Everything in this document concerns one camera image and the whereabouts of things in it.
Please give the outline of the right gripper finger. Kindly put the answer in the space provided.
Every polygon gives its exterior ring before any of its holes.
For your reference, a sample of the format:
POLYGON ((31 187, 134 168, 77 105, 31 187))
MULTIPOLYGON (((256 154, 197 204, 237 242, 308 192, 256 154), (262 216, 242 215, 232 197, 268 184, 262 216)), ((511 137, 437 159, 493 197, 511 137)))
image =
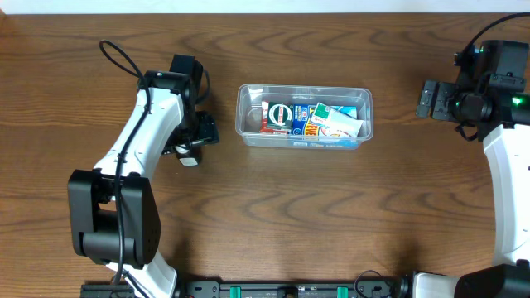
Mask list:
POLYGON ((416 115, 419 118, 429 118, 431 110, 431 100, 430 99, 420 99, 417 105, 416 115))
POLYGON ((426 80, 422 87, 421 96, 434 98, 437 92, 438 82, 435 80, 426 80))

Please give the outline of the dark bottle white cap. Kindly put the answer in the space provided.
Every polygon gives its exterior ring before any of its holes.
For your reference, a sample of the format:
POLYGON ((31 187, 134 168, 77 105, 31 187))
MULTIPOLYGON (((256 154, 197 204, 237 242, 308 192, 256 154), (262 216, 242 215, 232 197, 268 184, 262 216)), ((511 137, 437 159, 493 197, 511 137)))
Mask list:
POLYGON ((176 146, 176 157, 183 166, 198 166, 202 160, 202 151, 199 147, 176 146))

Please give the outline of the red white medicine sachet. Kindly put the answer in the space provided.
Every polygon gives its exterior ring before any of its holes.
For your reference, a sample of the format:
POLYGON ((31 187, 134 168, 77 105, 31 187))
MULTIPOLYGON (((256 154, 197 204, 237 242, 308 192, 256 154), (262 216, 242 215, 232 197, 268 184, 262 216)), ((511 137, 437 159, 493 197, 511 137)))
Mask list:
POLYGON ((262 121, 261 121, 261 127, 260 127, 260 133, 266 133, 266 134, 289 134, 290 130, 287 128, 269 128, 267 126, 268 121, 268 101, 262 101, 262 121))

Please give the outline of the dark green round-logo box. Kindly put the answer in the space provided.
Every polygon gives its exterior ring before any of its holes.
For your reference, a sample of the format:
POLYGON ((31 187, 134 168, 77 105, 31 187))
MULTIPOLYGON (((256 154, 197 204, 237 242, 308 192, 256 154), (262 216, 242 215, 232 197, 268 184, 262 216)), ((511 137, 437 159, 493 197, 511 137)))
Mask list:
POLYGON ((294 118, 293 106, 285 103, 269 102, 267 104, 267 128, 290 132, 294 118))

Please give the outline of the white green medicine box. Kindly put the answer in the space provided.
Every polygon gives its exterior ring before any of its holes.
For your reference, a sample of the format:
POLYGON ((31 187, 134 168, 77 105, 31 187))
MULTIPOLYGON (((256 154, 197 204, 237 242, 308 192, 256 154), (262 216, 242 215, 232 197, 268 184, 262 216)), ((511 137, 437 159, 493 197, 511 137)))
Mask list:
POLYGON ((318 103, 310 121, 325 131, 326 136, 357 137, 364 123, 355 106, 328 106, 318 103))

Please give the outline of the blue fever patch box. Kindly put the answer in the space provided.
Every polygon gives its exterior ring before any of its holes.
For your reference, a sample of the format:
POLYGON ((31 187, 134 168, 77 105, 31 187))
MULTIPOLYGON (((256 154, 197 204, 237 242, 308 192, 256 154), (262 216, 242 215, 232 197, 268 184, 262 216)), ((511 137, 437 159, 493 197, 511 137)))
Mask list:
POLYGON ((291 133, 304 136, 347 137, 343 132, 319 127, 311 122, 315 104, 296 104, 293 107, 291 133))

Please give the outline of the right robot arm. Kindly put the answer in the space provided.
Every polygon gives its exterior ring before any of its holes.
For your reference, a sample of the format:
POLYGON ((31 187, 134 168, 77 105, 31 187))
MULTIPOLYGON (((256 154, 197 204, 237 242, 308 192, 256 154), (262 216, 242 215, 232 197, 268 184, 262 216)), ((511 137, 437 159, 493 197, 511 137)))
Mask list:
POLYGON ((491 267, 451 277, 413 272, 397 297, 527 297, 529 295, 529 95, 526 43, 487 40, 456 54, 454 83, 428 80, 416 115, 476 132, 494 191, 495 245, 491 267))

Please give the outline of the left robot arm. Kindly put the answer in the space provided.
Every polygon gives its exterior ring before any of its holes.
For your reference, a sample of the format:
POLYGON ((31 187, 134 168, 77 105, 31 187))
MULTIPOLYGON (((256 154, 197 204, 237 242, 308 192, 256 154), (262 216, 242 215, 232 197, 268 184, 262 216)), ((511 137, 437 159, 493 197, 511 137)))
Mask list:
POLYGON ((182 297, 177 270, 158 250, 161 220, 151 181, 159 159, 174 154, 197 166, 201 148, 219 141, 214 119, 196 110, 207 94, 203 65, 174 55, 167 72, 149 70, 137 84, 131 117, 90 171, 76 170, 67 190, 75 253, 115 272, 110 285, 83 285, 83 297, 182 297))

